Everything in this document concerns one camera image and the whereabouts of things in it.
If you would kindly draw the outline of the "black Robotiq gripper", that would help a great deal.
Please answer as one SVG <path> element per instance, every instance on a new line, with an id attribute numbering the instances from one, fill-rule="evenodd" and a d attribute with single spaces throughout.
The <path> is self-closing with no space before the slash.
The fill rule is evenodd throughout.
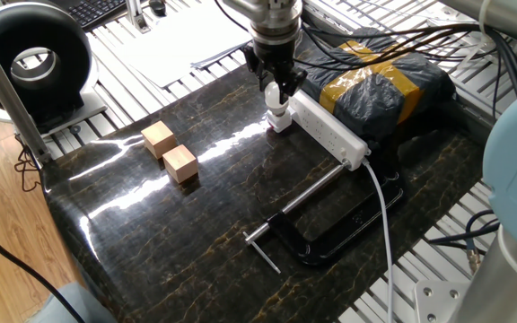
<path id="1" fill-rule="evenodd" d="M 241 48 L 248 70 L 258 79 L 263 92 L 266 87 L 267 71 L 274 77 L 279 89 L 279 103 L 287 103 L 301 88 L 308 72 L 294 66 L 295 41 L 269 45 L 254 40 Z"/>

